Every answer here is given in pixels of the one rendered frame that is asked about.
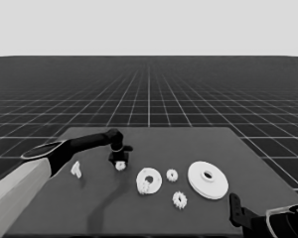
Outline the small white T-shaped piece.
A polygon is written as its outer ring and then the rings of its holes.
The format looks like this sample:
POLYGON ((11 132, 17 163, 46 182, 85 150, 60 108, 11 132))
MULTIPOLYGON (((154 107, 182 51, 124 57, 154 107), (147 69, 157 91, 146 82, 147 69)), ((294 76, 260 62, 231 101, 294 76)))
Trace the small white T-shaped piece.
POLYGON ((78 179, 81 178, 82 176, 82 173, 81 173, 81 170, 80 170, 80 163, 79 161, 76 161, 73 166, 72 166, 72 169, 71 169, 71 173, 76 176, 78 179))

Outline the large thick white disc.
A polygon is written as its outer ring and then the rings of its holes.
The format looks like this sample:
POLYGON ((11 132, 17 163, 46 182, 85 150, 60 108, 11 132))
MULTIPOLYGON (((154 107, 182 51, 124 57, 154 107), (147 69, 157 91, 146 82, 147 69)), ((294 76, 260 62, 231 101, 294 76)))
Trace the large thick white disc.
POLYGON ((187 177, 194 191, 205 198, 221 199, 228 191, 225 174, 208 162, 193 162, 188 168, 187 177))

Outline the larger white gear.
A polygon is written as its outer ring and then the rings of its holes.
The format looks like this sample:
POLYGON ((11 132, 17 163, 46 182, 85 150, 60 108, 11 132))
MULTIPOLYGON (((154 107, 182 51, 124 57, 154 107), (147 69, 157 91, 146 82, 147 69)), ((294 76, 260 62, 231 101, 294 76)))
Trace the larger white gear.
POLYGON ((176 191, 173 194, 172 201, 178 209, 184 209, 188 203, 187 197, 180 191, 176 191))

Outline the white round carrier with pins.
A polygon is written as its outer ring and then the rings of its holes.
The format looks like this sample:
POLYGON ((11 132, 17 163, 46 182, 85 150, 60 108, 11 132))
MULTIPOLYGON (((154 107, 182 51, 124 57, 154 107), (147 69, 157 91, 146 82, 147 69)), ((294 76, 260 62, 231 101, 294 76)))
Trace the white round carrier with pins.
POLYGON ((162 177, 160 173, 153 168, 142 169, 136 177, 136 186, 138 186, 142 181, 147 180, 150 183, 150 188, 147 194, 153 194, 157 192, 162 185, 162 177))

